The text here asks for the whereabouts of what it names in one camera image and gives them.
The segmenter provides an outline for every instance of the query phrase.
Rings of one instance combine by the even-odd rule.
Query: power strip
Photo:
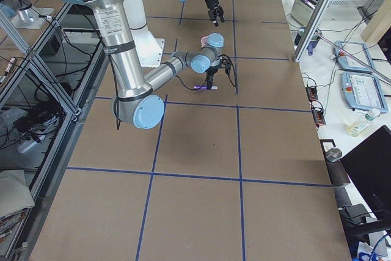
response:
[[[317,127],[321,127],[322,125],[326,125],[326,121],[321,113],[321,111],[316,109],[311,109],[313,121]]]
[[[33,138],[30,138],[30,140],[24,140],[16,149],[19,153],[24,154],[31,148],[33,148],[35,145],[41,143],[46,135],[42,134],[42,131],[37,131],[37,135],[35,135],[37,138],[34,140]]]
[[[307,93],[309,101],[318,100],[318,94],[315,86],[305,87],[305,92]]]

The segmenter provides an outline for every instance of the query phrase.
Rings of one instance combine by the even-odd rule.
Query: desk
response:
[[[282,0],[285,14],[288,15],[291,11],[294,0]],[[321,20],[319,26],[323,30],[335,30],[341,31],[348,28],[353,28],[362,17],[355,7],[330,7],[326,10],[326,13]],[[300,26],[291,16],[287,16],[287,20],[290,22],[291,26],[291,36],[294,39],[296,36],[296,31],[294,26]],[[361,24],[352,38],[350,39],[353,42],[363,42],[360,34],[366,27],[366,24]],[[347,33],[345,32],[327,32],[324,31],[323,35],[331,41],[344,40]],[[372,58],[385,59],[381,49],[376,44],[367,44],[370,47],[369,52]],[[330,77],[332,75],[335,62],[329,58],[333,54],[332,47],[325,42],[320,41],[318,46],[314,49],[313,56],[303,55],[302,60],[300,61],[301,72],[307,73],[311,78],[313,78],[318,85],[326,85],[330,83]],[[391,66],[386,62],[376,62],[375,67],[384,75],[391,76]],[[365,138],[369,137],[373,132],[375,132],[382,125],[387,125],[391,128],[391,113],[383,114],[378,117],[372,125],[370,125],[365,131],[363,131],[358,137],[354,138],[347,134],[346,128],[348,125],[352,124],[361,113],[353,112],[349,109],[345,103],[342,93],[342,82],[341,82],[341,72],[335,74],[335,80],[331,84],[331,88],[328,95],[328,87],[318,87],[318,96],[319,100],[323,105],[327,105],[326,109],[326,123],[324,127],[320,127],[318,130],[318,136],[320,139],[333,139],[338,148],[340,148],[343,154],[347,154],[350,150],[355,148],[360,144]],[[391,87],[381,83],[384,94],[391,94]],[[391,106],[391,99],[386,98],[388,107]],[[370,208],[366,205],[365,201],[362,199],[361,195],[358,193],[357,189],[353,184],[350,184],[345,187],[346,191],[349,194],[349,198],[353,205],[355,204],[364,204],[368,211],[371,211]]]
[[[144,4],[165,57],[220,32],[238,94],[175,79],[158,127],[116,131],[107,72],[30,260],[350,260],[281,1],[223,0],[218,28],[203,0]]]

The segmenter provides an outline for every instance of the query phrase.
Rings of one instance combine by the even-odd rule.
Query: black monitor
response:
[[[378,221],[350,229],[349,234],[391,232],[391,131],[383,125],[346,154],[342,165]]]

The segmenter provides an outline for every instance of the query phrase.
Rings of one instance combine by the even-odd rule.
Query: white table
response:
[[[287,16],[287,21],[291,29],[292,39],[296,36],[296,28],[301,25],[297,23],[290,15],[294,0],[282,0],[283,8]],[[341,31],[344,29],[353,28],[362,17],[355,7],[330,7],[326,10],[319,28],[321,30],[335,30]],[[362,23],[357,30],[355,30],[350,41],[363,42],[360,34],[366,27],[365,23]],[[336,41],[344,40],[350,30],[343,32],[327,32],[323,31],[325,38]],[[369,52],[372,58],[385,59],[380,47],[375,44],[368,43],[370,47]],[[331,59],[334,54],[333,49],[324,41],[320,41],[316,48],[313,50],[313,56],[304,54],[300,60],[300,68],[302,73],[306,73],[309,77],[313,78],[317,85],[328,85],[331,80],[332,73],[334,70],[340,68],[335,65],[335,61]],[[375,67],[384,75],[391,77],[391,65],[387,62],[374,61]],[[319,101],[322,102],[326,108],[326,125],[322,126],[318,130],[318,136],[320,139],[333,139],[336,146],[342,150],[343,154],[347,154],[350,150],[360,144],[365,138],[371,135],[382,125],[387,125],[391,128],[391,112],[383,114],[374,120],[373,124],[364,130],[358,137],[352,137],[347,134],[346,128],[358,119],[362,113],[358,111],[352,111],[347,104],[342,93],[342,71],[335,73],[334,82],[327,87],[318,86],[318,97]],[[391,86],[381,83],[381,87],[384,94],[391,94]],[[386,97],[386,102],[391,109],[391,99]],[[370,208],[362,199],[357,189],[353,184],[349,184],[346,187],[352,204],[364,204],[368,211]]]

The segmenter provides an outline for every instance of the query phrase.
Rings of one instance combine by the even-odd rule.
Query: plastic bottle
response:
[[[357,120],[350,127],[348,127],[348,133],[353,137],[357,137],[359,133],[364,131],[364,129],[366,129],[379,115],[380,110],[378,110],[377,108],[372,108],[368,111],[368,113],[366,113],[359,120]]]

